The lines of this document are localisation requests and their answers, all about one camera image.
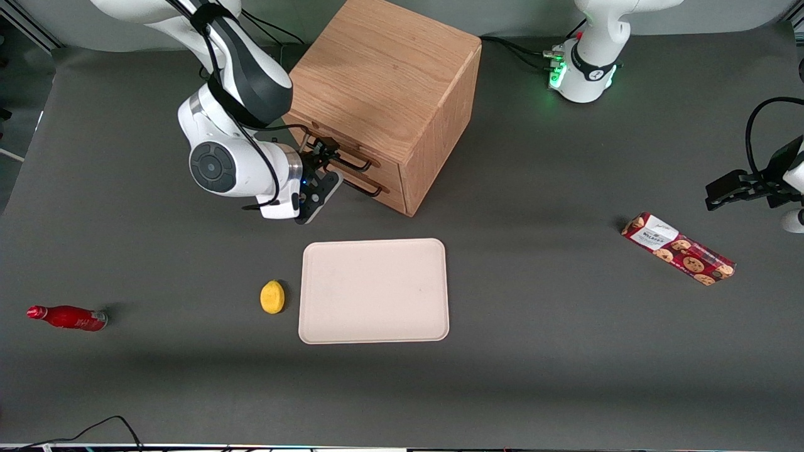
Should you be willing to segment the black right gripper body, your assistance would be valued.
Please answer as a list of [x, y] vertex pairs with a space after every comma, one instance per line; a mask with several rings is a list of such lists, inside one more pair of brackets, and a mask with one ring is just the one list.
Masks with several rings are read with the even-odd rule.
[[320, 151], [305, 151], [300, 154], [303, 171], [300, 189], [302, 191], [320, 191], [323, 189], [323, 176], [319, 169], [323, 165]]

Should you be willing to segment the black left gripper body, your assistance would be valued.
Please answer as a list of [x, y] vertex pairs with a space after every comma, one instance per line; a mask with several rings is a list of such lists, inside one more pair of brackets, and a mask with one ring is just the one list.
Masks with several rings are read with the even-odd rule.
[[796, 137], [775, 151], [765, 169], [758, 169], [751, 157], [751, 200], [764, 198], [770, 208], [787, 203], [802, 204], [802, 137]]

